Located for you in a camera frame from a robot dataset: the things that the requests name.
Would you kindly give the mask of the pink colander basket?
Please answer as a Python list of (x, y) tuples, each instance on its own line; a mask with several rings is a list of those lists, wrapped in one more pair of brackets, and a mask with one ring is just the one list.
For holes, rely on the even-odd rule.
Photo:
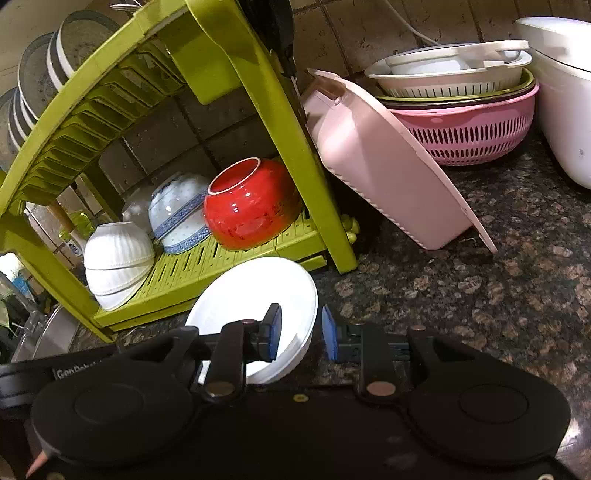
[(496, 160), (526, 137), (535, 113), (539, 86), (514, 98), (479, 105), (391, 112), (435, 161), (471, 166)]

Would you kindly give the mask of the white rice cooker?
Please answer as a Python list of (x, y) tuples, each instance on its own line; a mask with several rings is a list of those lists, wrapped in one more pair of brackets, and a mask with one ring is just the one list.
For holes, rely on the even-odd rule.
[(529, 42), (543, 134), (565, 173), (589, 188), (591, 25), (537, 16), (518, 19), (516, 28)]

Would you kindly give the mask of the pink plastic basin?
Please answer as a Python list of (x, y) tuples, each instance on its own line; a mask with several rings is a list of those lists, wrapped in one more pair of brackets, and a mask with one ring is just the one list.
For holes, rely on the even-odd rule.
[(413, 134), (370, 92), (318, 69), (304, 92), (322, 165), (426, 250), (474, 228), (497, 247), (465, 198)]

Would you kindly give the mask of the white round bowl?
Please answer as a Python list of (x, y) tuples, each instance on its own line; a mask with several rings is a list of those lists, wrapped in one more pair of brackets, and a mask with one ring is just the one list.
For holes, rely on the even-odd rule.
[(217, 334), (233, 321), (262, 321), (273, 303), (280, 304), (283, 313), (276, 361), (246, 366), (249, 384), (269, 384), (293, 371), (311, 345), (318, 291), (314, 279), (300, 264), (262, 257), (229, 269), (198, 297), (185, 323), (201, 334)]

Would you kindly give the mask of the white colander set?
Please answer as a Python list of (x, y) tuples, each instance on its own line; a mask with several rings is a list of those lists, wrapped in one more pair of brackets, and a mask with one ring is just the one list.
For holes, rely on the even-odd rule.
[(528, 49), (526, 40), (430, 47), (381, 59), (365, 75), (396, 98), (483, 95), (519, 84)]

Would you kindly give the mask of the stainless steel sink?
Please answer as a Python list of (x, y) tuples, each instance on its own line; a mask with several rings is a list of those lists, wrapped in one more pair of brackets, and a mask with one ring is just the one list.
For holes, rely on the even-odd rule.
[(78, 320), (61, 305), (49, 316), (33, 313), (25, 323), (10, 362), (22, 362), (66, 354), (79, 328)]

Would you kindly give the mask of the blue patterned bowl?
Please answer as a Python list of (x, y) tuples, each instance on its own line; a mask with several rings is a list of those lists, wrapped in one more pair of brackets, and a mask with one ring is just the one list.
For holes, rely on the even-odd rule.
[(204, 176), (177, 172), (152, 192), (148, 218), (154, 239), (166, 254), (184, 253), (211, 234), (204, 219), (210, 183)]

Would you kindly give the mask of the green dish rack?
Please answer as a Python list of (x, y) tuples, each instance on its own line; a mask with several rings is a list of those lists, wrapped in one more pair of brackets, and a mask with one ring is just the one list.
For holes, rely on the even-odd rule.
[[(242, 253), (207, 240), (161, 255), (131, 301), (102, 310), (31, 227), (29, 203), (48, 205), (83, 179), (114, 215), (121, 191), (99, 165), (133, 157), (161, 181), (185, 168), (211, 174), (243, 157), (280, 157), (307, 210), (274, 240)], [(239, 1), (151, 1), (80, 67), (41, 115), (1, 177), (1, 249), (103, 341), (186, 311), (219, 274), (278, 255), (339, 272), (356, 268), (355, 229), (342, 225), (280, 56), (266, 49)]]

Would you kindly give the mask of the white ribbed bowl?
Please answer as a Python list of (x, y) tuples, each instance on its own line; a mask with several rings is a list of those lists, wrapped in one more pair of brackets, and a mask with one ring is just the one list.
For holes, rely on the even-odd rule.
[(84, 249), (88, 288), (103, 310), (114, 311), (139, 290), (154, 261), (152, 241), (132, 221), (99, 225)]

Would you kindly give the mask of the red bowl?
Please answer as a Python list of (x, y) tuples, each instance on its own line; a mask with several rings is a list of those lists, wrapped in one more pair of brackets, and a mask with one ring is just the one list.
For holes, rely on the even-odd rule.
[(204, 218), (223, 248), (243, 251), (276, 238), (303, 208), (301, 195), (283, 163), (249, 157), (211, 181), (204, 200)]

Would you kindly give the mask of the grey rimmed plate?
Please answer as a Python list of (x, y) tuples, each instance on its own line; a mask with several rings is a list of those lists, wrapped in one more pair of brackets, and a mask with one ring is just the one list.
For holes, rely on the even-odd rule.
[(18, 65), (17, 83), (21, 97), (28, 111), (37, 121), (57, 90), (49, 75), (46, 56), (52, 33), (46, 33), (33, 40), (25, 49)]

